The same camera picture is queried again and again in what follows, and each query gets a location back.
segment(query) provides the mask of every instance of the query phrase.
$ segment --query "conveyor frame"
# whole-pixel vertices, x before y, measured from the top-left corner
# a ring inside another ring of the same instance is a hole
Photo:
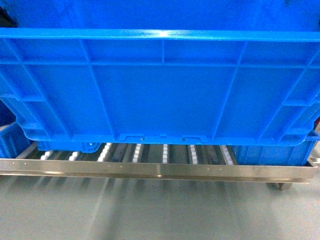
[[[164,163],[151,160],[151,148],[163,149],[158,155]],[[185,152],[172,155],[174,148]],[[317,170],[311,158],[305,166],[238,165],[228,146],[108,143],[96,153],[75,154],[40,152],[33,143],[15,159],[0,158],[0,175],[263,182],[282,190],[291,183],[308,183]]]

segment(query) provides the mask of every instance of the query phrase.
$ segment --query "metal frame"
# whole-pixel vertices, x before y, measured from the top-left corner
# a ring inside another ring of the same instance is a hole
[[[0,158],[0,175],[264,182],[283,190],[290,183],[308,183],[318,170],[311,159],[305,166],[238,165],[228,146],[171,145],[160,152],[159,162],[151,161],[152,148],[161,147],[109,143],[96,153],[72,153],[41,152],[33,143],[16,159]]]

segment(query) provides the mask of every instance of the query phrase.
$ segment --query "stainless steel rail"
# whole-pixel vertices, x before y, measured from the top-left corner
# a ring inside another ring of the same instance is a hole
[[[37,150],[32,144],[15,159],[0,158],[0,175],[178,179],[308,183],[318,170],[305,166],[238,165],[228,146],[103,144],[95,153]]]

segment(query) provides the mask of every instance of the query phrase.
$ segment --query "blue plastic crate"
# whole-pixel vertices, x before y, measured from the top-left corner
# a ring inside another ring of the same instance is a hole
[[[311,131],[297,146],[232,146],[240,165],[304,166],[320,135]]]
[[[30,145],[15,119],[16,117],[0,101],[0,158],[15,158]]]
[[[0,3],[0,99],[32,140],[294,146],[320,116],[318,0]]]

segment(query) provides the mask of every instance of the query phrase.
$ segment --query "metal bar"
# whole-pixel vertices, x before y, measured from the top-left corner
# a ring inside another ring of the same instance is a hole
[[[318,167],[0,159],[1,175],[302,183]]]
[[[19,154],[16,159],[25,159],[37,148],[37,142],[32,143],[26,150]]]

